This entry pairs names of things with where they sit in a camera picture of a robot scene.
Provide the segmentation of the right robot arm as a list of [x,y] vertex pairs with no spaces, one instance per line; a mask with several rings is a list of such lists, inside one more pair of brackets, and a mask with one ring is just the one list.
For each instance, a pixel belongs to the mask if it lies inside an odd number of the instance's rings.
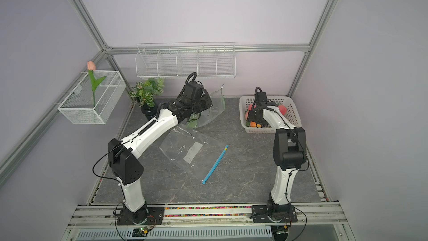
[[251,127],[269,126],[275,130],[273,159],[277,171],[267,204],[275,208],[290,205],[294,179],[297,172],[304,171],[302,166],[307,161],[305,130],[291,124],[260,87],[255,88],[254,101],[247,110],[246,120]]

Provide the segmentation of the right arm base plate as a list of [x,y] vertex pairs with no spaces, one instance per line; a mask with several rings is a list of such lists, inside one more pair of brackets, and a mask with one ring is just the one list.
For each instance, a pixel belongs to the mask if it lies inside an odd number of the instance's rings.
[[295,208],[292,204],[285,205],[253,205],[250,219],[254,223],[288,223],[298,221]]

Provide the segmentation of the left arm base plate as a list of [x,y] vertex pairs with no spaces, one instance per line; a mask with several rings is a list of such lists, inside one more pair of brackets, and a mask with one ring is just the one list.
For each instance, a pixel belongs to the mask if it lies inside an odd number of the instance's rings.
[[165,208],[162,206],[143,206],[137,212],[133,213],[124,208],[116,209],[113,214],[117,225],[160,225],[164,218]]

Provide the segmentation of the green printed zip-top bag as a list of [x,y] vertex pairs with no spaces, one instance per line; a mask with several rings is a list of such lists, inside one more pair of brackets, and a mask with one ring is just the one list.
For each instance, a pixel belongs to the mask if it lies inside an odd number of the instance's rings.
[[223,96],[223,87],[221,86],[219,90],[210,94],[212,107],[204,110],[201,115],[193,114],[191,120],[186,124],[187,127],[200,128],[206,126],[224,112],[226,103]]

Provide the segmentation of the pink peach back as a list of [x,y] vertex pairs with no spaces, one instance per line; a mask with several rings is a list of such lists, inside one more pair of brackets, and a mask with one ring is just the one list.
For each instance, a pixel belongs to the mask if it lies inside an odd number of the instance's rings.
[[279,106],[278,106],[278,108],[279,108],[280,113],[281,113],[283,116],[285,116],[285,115],[286,115],[286,113],[287,113],[287,111],[288,111],[287,107],[285,107],[284,105],[279,105]]

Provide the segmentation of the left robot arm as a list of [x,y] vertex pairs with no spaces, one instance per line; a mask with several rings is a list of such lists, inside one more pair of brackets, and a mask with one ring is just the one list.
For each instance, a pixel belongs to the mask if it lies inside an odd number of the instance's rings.
[[147,206],[140,183],[144,167],[139,158],[164,133],[212,107],[209,93],[196,78],[197,73],[192,72],[177,98],[159,106],[156,115],[134,133],[108,143],[108,165],[121,186],[126,208],[133,214]]

